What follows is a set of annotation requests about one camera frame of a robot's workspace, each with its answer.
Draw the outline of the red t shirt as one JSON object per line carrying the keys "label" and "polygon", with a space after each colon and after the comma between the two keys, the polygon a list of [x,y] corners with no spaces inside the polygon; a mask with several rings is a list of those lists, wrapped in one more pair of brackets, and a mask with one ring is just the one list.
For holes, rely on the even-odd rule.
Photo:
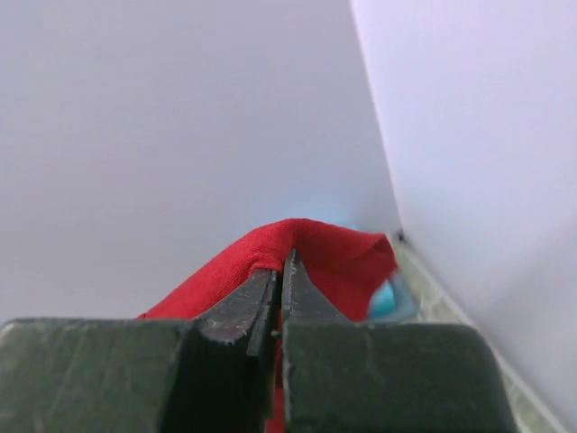
{"label": "red t shirt", "polygon": [[[308,275],[349,323],[281,322],[286,259],[296,249]],[[396,270],[385,235],[309,219],[285,219],[238,239],[142,314],[169,339],[160,387],[160,432],[392,432],[383,355],[393,333],[365,323],[373,293]],[[278,273],[276,354],[213,358],[197,317],[257,270]]]}

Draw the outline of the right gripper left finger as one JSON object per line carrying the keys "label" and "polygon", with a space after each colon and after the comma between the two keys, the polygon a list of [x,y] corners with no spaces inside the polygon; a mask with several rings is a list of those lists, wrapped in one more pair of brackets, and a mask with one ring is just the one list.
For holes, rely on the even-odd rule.
{"label": "right gripper left finger", "polygon": [[256,358],[276,354],[272,331],[278,318],[278,273],[257,270],[196,319],[203,345],[213,358]]}

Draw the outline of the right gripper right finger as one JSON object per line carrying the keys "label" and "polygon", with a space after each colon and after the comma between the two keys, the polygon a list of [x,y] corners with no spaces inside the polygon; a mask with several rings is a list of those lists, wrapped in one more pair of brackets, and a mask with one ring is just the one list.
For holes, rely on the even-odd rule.
{"label": "right gripper right finger", "polygon": [[312,282],[296,249],[285,261],[281,288],[281,322],[290,320],[350,322]]}

